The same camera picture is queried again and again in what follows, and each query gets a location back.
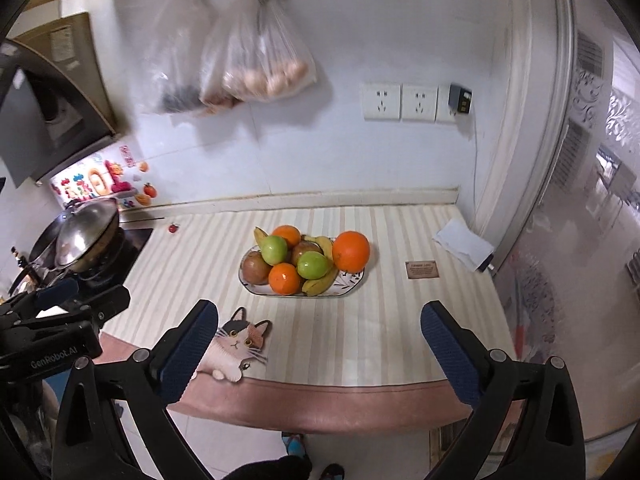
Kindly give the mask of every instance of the countertop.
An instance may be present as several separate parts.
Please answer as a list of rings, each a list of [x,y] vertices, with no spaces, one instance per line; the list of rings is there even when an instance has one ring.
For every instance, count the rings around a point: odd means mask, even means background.
[[[410,205],[224,212],[156,221],[125,282],[130,307],[104,327],[102,360],[121,358],[135,347],[151,348],[203,298],[218,306],[220,325],[238,306],[247,308],[250,321],[270,319],[268,362],[252,362],[238,384],[200,374],[174,407],[178,411],[262,428],[334,433],[459,420],[468,407],[457,401],[422,338],[422,306],[440,300],[487,348],[502,348],[511,357],[514,350],[489,274],[469,272],[432,240],[451,218],[462,218],[454,205]],[[167,229],[171,222],[179,225],[175,234]],[[238,267],[254,244],[253,228],[271,231],[281,224],[311,235],[362,232],[372,243],[366,278],[339,298],[249,293],[238,280]],[[405,262],[417,260],[435,260],[440,277],[409,280]]]

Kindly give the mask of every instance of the power outlet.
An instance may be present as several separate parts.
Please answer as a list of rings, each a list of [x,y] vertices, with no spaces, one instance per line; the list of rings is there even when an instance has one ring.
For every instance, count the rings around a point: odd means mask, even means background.
[[[402,119],[405,121],[436,120],[438,89],[427,86],[402,85]]]
[[[438,86],[438,106],[436,108],[436,122],[449,123],[456,122],[456,114],[449,107],[449,90],[451,85]]]
[[[364,83],[360,87],[365,119],[400,120],[400,85]]]

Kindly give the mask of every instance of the vent grille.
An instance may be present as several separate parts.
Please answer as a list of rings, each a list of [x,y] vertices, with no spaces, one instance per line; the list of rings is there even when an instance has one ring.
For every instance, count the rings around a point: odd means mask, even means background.
[[[602,63],[604,54],[602,48],[587,35],[578,31],[578,65],[598,77],[602,77]]]
[[[558,162],[551,175],[551,182],[556,186],[571,191],[575,177],[582,166],[589,143],[587,130],[581,128],[573,121],[569,121],[569,129],[562,142]]]

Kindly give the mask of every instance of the metal screw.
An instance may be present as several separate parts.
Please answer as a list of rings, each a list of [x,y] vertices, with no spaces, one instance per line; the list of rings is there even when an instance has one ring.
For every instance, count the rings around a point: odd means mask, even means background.
[[[557,355],[554,355],[550,360],[553,368],[557,368],[558,370],[562,370],[564,368],[564,361],[562,361],[562,358],[559,358]]]
[[[148,357],[149,357],[149,350],[147,350],[146,348],[138,348],[135,352],[133,352],[133,360],[137,363],[146,361]]]
[[[89,358],[86,356],[82,356],[76,359],[76,362],[74,363],[74,368],[76,368],[77,370],[82,370],[88,364],[89,364]]]
[[[507,354],[499,348],[494,348],[489,352],[489,357],[496,362],[503,363],[507,360]]]

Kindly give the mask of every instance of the pile of fruit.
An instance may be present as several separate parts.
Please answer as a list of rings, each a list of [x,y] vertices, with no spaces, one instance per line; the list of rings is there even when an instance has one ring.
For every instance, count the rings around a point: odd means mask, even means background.
[[[267,285],[276,294],[317,296],[335,281],[338,272],[357,274],[369,261],[365,235],[346,231],[335,240],[300,234],[291,225],[274,229],[271,235],[254,229],[259,251],[242,260],[242,276],[252,285]]]

